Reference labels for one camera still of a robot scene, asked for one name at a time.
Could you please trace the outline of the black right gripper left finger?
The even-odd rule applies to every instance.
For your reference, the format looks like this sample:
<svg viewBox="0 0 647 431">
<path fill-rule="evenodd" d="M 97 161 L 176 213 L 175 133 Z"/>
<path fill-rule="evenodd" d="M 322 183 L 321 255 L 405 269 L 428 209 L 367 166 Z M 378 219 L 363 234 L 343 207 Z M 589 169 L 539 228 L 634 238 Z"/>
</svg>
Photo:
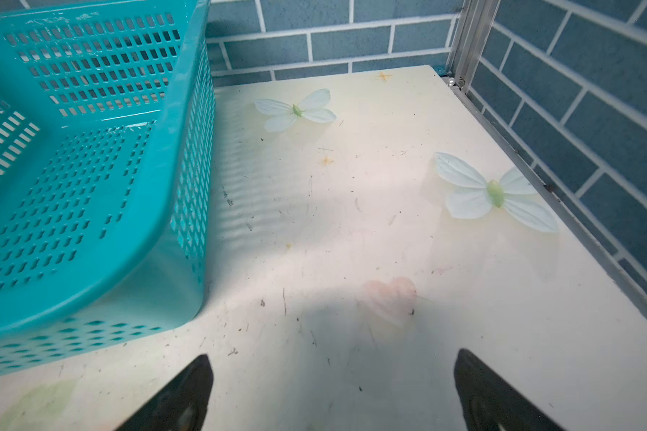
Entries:
<svg viewBox="0 0 647 431">
<path fill-rule="evenodd" d="M 117 430 L 201 430 L 213 384 L 208 355 L 199 355 Z"/>
</svg>

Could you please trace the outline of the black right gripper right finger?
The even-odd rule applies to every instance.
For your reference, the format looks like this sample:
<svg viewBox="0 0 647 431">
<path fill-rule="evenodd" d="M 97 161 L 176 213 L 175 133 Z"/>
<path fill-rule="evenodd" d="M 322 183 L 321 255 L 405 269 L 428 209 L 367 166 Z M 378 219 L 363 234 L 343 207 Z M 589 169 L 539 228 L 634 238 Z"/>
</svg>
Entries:
<svg viewBox="0 0 647 431">
<path fill-rule="evenodd" d="M 466 348 L 458 351 L 453 375 L 467 429 L 563 430 Z"/>
</svg>

